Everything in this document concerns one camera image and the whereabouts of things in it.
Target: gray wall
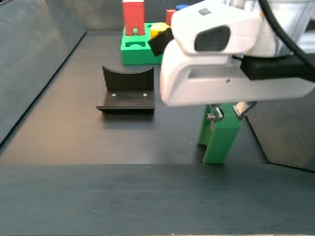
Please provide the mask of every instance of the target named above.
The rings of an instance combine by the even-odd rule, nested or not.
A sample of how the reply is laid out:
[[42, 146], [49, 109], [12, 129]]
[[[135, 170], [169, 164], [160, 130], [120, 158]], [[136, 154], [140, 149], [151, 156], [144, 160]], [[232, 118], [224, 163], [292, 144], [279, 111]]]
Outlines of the gray wall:
[[[121, 0], [56, 0], [88, 31], [123, 30]], [[145, 22], [165, 21], [165, 10], [200, 0], [145, 0]]]
[[0, 143], [84, 34], [53, 0], [0, 5]]

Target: red block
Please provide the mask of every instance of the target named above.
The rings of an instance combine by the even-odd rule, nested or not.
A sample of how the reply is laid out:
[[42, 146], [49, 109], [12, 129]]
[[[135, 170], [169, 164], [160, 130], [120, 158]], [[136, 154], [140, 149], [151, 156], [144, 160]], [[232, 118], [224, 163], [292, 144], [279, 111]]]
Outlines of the red block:
[[123, 16], [125, 35], [133, 35], [133, 29], [137, 29], [137, 35], [144, 35], [144, 0], [123, 0]]
[[165, 24], [167, 24], [168, 26], [171, 26], [172, 14], [173, 14], [175, 12], [176, 12], [175, 9], [168, 9], [168, 10], [165, 11]]

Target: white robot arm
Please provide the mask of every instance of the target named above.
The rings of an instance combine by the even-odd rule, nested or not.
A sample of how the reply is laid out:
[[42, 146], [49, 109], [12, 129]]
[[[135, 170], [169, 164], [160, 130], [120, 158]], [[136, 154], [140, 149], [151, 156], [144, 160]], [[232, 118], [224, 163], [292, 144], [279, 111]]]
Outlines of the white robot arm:
[[205, 0], [173, 14], [160, 93], [169, 106], [303, 97], [315, 84], [300, 77], [251, 80], [233, 54], [251, 53], [260, 13]]

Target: toy block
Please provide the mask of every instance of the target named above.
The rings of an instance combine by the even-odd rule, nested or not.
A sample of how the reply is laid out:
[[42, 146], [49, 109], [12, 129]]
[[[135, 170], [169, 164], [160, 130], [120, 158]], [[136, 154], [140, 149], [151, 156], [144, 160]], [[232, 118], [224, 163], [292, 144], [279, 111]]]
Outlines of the toy block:
[[125, 35], [144, 35], [144, 0], [123, 0]]
[[176, 5], [176, 10], [179, 11], [179, 10], [187, 8], [188, 6], [189, 5], [187, 5], [187, 4]]
[[120, 55], [124, 65], [148, 65], [160, 64], [163, 56], [155, 56], [148, 44], [149, 27], [152, 23], [145, 23], [145, 34], [127, 36], [123, 31]]
[[155, 56], [164, 53], [165, 47], [172, 40], [172, 29], [168, 27], [155, 38], [149, 40], [149, 47]]
[[172, 14], [176, 12], [176, 9], [168, 9], [165, 11], [165, 24], [171, 26], [172, 23]]
[[149, 38], [153, 39], [169, 26], [164, 22], [153, 23], [149, 27]]

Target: black holder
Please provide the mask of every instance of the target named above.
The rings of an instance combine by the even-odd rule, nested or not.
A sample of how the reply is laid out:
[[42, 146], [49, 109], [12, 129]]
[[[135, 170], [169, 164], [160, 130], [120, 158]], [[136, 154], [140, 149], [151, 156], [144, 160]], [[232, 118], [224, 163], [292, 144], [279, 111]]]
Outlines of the black holder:
[[101, 112], [153, 113], [153, 67], [141, 72], [120, 73], [103, 67], [107, 93]]

